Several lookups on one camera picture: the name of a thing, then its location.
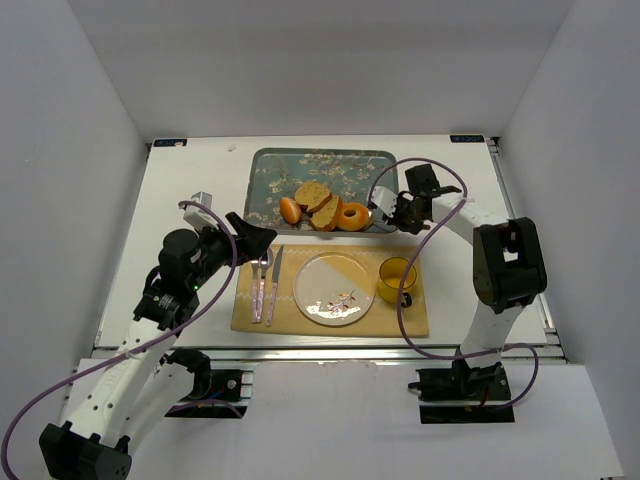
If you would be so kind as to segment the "silver cake server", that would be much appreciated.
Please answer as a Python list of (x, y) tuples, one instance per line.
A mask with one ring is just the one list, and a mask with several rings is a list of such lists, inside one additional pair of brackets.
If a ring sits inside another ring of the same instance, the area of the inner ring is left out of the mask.
[(367, 234), (391, 234), (396, 230), (397, 228), (394, 225), (386, 223), (384, 213), (379, 209), (375, 209), (369, 211), (369, 220), (362, 232)]

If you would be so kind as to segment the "orange bagel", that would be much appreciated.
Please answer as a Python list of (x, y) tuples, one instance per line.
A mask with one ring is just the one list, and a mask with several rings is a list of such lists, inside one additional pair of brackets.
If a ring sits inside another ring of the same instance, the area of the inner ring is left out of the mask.
[(369, 209), (357, 202), (347, 202), (342, 205), (337, 228), (343, 231), (356, 232), (368, 228), (370, 225)]

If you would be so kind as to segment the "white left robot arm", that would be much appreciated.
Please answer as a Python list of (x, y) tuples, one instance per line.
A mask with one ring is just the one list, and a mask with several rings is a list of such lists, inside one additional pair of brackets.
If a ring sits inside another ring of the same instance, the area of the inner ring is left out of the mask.
[(198, 291), (222, 267), (259, 259), (277, 234), (236, 213), (234, 234), (202, 210), (187, 229), (168, 233), (145, 280), (125, 339), (92, 391), (60, 425), (49, 424), (39, 446), (54, 479), (124, 479), (141, 441), (183, 399), (208, 397), (210, 360), (174, 346), (199, 306)]

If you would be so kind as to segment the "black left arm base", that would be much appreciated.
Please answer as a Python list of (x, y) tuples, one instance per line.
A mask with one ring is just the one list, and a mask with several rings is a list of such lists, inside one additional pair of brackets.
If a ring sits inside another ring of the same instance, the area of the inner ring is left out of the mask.
[(193, 388), (165, 416), (168, 418), (242, 418), (248, 409), (249, 394), (245, 371), (211, 366), (208, 355), (197, 349), (178, 348), (165, 353), (157, 371), (179, 364), (192, 376)]

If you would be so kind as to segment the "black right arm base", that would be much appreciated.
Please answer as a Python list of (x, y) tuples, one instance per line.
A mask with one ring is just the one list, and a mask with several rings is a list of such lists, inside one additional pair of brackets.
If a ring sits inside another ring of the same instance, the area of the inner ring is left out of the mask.
[(420, 422), (425, 425), (507, 424), (515, 422), (511, 390), (501, 367), (493, 377), (464, 382), (453, 369), (416, 371), (417, 380), (407, 388), (419, 399)]

